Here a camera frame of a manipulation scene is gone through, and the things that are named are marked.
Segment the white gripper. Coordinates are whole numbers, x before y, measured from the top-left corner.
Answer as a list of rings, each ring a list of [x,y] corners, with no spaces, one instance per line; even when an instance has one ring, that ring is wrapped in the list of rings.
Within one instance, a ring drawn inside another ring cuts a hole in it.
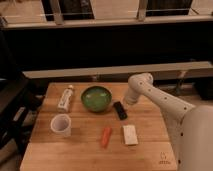
[[[127,105],[134,105],[138,102],[140,94],[132,88],[128,88],[124,94],[123,102]]]

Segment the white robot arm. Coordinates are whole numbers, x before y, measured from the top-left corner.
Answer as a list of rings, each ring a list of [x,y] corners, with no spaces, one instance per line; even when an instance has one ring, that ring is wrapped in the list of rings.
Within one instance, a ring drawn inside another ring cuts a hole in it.
[[[134,105],[141,95],[181,125],[178,171],[213,171],[213,106],[196,106],[154,87],[150,73],[128,78],[124,102]]]

